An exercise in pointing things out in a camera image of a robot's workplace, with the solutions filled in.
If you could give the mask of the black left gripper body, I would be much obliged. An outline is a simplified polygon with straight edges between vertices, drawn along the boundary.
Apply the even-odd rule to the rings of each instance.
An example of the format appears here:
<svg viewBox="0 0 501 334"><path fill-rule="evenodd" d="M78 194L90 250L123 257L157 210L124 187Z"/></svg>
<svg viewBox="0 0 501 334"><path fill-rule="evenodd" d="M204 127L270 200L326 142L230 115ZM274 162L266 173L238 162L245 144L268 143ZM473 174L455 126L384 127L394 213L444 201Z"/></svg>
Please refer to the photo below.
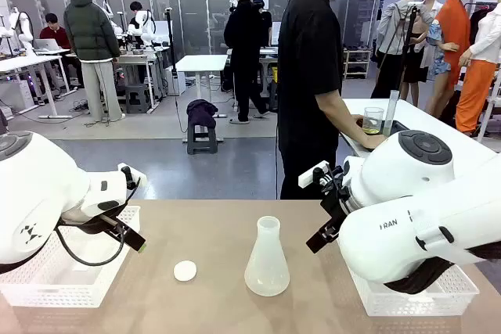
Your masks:
<svg viewBox="0 0 501 334"><path fill-rule="evenodd" d="M121 237L119 228L126 232L128 226L117 216L117 211L107 211L83 224L77 224L76 227L89 235L105 233L110 237Z"/></svg>

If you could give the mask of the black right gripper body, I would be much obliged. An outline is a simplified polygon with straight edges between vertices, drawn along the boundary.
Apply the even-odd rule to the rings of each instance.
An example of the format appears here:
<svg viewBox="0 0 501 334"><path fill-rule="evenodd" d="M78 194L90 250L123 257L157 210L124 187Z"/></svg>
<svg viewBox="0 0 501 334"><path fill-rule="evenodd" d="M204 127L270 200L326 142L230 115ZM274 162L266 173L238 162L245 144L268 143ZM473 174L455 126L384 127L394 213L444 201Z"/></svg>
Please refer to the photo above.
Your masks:
<svg viewBox="0 0 501 334"><path fill-rule="evenodd" d="M330 219L323 225L320 233L324 239L336 239L349 209L346 206L346 199L349 198L343 190L332 189L321 200L321 207L330 215Z"/></svg>

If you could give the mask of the person's right hand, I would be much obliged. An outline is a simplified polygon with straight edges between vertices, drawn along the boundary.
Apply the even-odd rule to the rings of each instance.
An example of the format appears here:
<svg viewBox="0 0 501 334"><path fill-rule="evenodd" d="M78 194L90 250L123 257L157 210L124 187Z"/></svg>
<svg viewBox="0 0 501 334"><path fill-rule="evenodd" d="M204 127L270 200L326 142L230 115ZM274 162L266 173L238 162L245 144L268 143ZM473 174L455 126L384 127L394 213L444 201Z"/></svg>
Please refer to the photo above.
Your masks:
<svg viewBox="0 0 501 334"><path fill-rule="evenodd" d="M378 147L380 144L382 144L387 137L385 135L366 135L365 141L363 143L363 146L366 149L375 149Z"/></svg>

